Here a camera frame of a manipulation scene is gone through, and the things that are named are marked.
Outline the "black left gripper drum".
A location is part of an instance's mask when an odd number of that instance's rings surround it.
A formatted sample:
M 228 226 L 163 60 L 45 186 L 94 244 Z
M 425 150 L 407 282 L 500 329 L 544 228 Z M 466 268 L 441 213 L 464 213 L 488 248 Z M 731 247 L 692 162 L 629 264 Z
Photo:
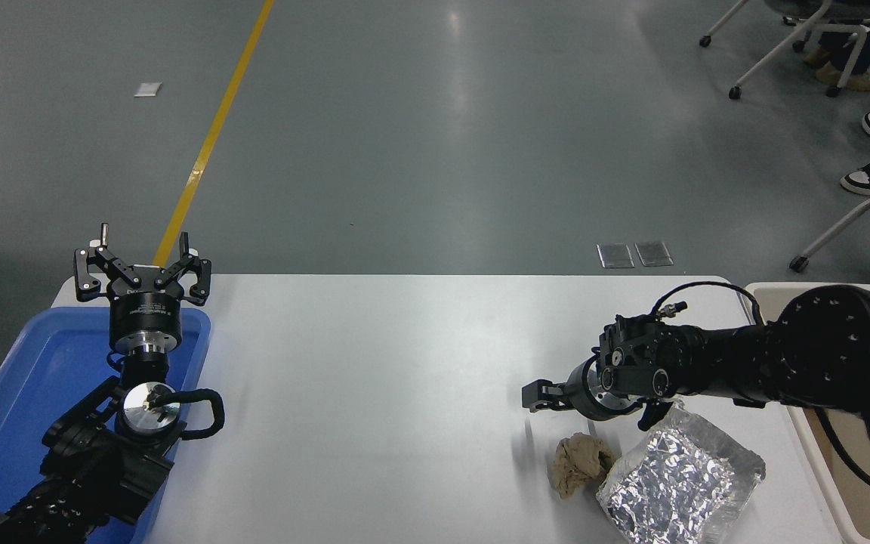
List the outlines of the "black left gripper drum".
M 165 288 L 131 288 L 125 281 L 110 285 L 110 338 L 127 338 L 138 332 L 158 332 L 182 338 L 180 301 L 184 288 L 166 283 Z

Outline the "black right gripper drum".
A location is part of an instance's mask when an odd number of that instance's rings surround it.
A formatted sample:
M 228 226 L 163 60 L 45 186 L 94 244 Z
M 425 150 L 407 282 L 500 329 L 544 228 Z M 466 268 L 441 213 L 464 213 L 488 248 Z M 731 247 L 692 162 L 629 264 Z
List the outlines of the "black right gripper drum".
M 589 383 L 589 375 L 595 360 L 586 360 L 578 365 L 567 376 L 563 383 L 563 395 L 567 405 L 570 405 L 581 416 L 590 420 L 602 422 L 608 420 L 608 411 L 595 399 Z

